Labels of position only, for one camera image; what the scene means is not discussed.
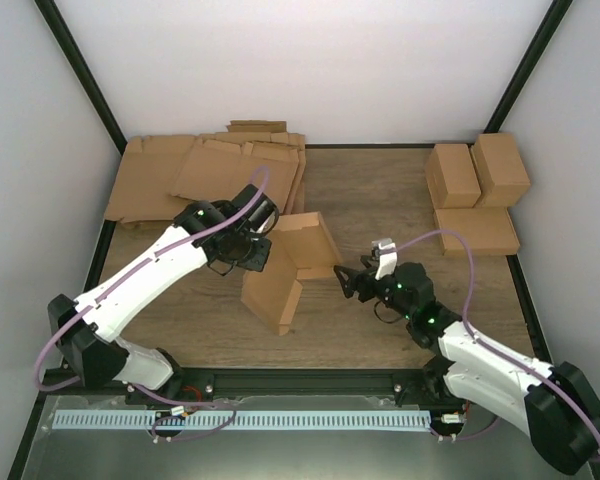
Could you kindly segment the brown cardboard box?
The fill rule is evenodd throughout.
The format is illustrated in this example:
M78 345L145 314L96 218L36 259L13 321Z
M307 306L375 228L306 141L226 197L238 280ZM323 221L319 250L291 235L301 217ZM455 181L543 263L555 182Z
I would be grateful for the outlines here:
M342 255L319 212L281 216L268 238L272 246L264 270L244 274L241 301L282 336L293 322L302 282L332 277Z

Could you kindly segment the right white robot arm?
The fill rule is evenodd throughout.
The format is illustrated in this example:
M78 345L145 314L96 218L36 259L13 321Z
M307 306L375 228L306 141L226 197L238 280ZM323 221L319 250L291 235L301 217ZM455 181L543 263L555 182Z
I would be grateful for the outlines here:
M527 435L553 468L575 474L600 454L600 399L583 372L528 357L476 330L437 300L419 263L403 263L379 278L375 267L334 269L343 294L396 312L422 348L434 352L424 378L438 403L457 397L477 404Z

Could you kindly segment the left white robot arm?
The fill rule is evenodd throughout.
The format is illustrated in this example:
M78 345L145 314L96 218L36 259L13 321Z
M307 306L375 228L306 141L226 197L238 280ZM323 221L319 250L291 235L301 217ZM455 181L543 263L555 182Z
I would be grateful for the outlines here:
M269 257L267 234L279 209L255 185L233 199L189 203L141 255L101 285L72 299L64 294L47 307L55 345L87 388L111 381L145 388L161 403L184 392L182 369L161 348L126 341L126 326L184 276L220 262L260 272Z

